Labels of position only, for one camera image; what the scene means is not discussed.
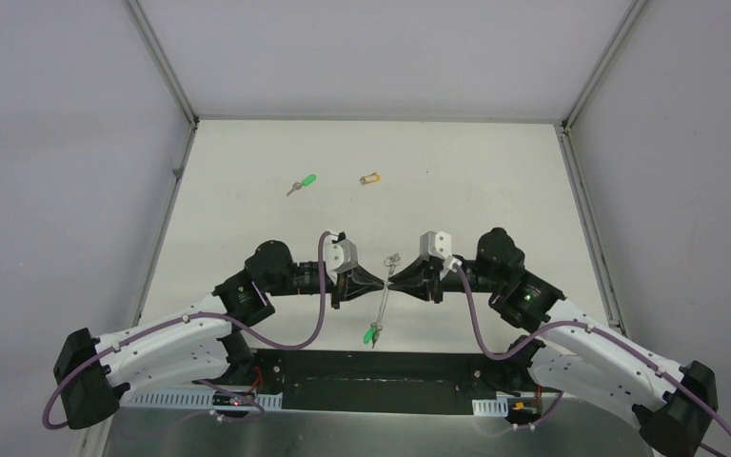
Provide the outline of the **left aluminium frame post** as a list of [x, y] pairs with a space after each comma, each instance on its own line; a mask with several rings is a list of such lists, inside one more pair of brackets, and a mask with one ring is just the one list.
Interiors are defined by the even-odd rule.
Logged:
[[116, 169], [129, 172], [131, 182], [138, 184], [146, 194], [139, 208], [130, 213], [131, 226], [141, 230], [134, 237], [139, 247], [120, 249], [128, 257], [119, 269], [120, 278], [127, 286], [111, 306], [108, 320], [89, 321], [89, 328], [97, 334], [132, 327], [142, 317], [199, 124], [199, 116], [161, 41], [161, 29], [151, 20], [153, 3], [124, 1], [122, 6], [135, 27], [137, 42], [144, 49], [142, 62], [155, 68], [149, 85], [163, 90], [166, 96], [160, 109], [133, 114], [130, 119], [133, 133], [140, 133], [146, 126], [151, 138], [158, 142], [153, 148], [153, 164], [145, 167], [150, 179], [144, 184], [141, 170], [132, 171], [129, 166], [119, 163], [115, 165]]

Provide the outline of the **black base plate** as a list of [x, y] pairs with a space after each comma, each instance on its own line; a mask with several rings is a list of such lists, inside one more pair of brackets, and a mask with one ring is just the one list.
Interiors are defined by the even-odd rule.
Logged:
[[470, 415], [475, 400], [536, 391], [523, 370], [482, 354], [258, 349], [220, 377], [259, 381], [288, 410]]

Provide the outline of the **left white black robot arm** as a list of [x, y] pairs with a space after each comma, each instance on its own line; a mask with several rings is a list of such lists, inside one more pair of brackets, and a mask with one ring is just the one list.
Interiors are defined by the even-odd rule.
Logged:
[[[345, 234], [324, 232], [314, 261], [296, 262], [287, 244], [258, 246], [242, 269], [199, 301], [145, 325], [99, 336], [88, 328], [70, 333], [53, 366], [57, 384], [42, 413], [47, 429], [92, 427], [120, 406], [155, 389], [224, 379], [241, 385], [252, 372], [245, 337], [279, 350], [300, 350], [320, 335], [326, 310], [371, 292], [384, 280], [361, 267], [356, 246]], [[254, 330], [275, 312], [278, 296], [316, 295], [319, 310], [302, 343], [277, 343]], [[65, 419], [50, 419], [61, 404]]]

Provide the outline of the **large wire keyring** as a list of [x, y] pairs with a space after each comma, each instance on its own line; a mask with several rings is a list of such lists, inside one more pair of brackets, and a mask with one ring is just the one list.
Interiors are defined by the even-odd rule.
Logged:
[[399, 252], [395, 252], [385, 258], [384, 265], [387, 268], [387, 275], [385, 278], [384, 287], [383, 287], [382, 296], [381, 296], [381, 302], [380, 302], [380, 306], [378, 309], [377, 318], [375, 321], [375, 324], [377, 325], [378, 328], [382, 325], [382, 321], [385, 316], [388, 296], [390, 293], [390, 290], [388, 288], [389, 284], [390, 284], [390, 277], [395, 273], [397, 267], [401, 264], [401, 261], [402, 261], [402, 258], [401, 258], [401, 255]]

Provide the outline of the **green tagged loose key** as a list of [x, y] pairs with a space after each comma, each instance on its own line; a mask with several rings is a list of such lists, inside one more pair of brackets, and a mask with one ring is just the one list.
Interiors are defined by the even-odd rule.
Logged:
[[286, 196], [290, 196], [293, 193], [295, 193], [296, 191], [301, 190], [303, 188], [306, 188], [306, 187], [312, 185], [316, 181], [316, 179], [317, 179], [317, 175], [316, 174], [309, 174], [308, 176], [306, 176], [301, 181], [294, 182], [291, 185], [290, 190], [286, 193]]

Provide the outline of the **yellow key tag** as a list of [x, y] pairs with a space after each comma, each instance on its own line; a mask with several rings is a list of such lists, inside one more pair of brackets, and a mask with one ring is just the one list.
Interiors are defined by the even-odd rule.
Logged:
[[381, 180], [381, 175], [377, 172], [372, 172], [368, 175], [362, 176], [359, 181], [362, 185], [369, 185], [377, 183]]

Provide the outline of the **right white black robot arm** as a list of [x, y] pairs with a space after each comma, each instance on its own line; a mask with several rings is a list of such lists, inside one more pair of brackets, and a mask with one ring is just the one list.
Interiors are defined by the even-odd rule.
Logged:
[[[718, 410], [714, 372], [694, 361], [682, 365], [643, 348], [592, 318], [564, 293], [524, 265], [524, 252], [503, 228], [481, 236], [476, 255], [452, 251], [449, 234], [429, 231], [419, 257], [393, 274], [388, 287], [423, 301], [465, 295], [479, 348], [504, 362], [506, 384], [552, 388], [605, 410], [635, 428], [663, 456], [693, 456]], [[475, 296], [525, 335], [507, 351], [488, 349]]]

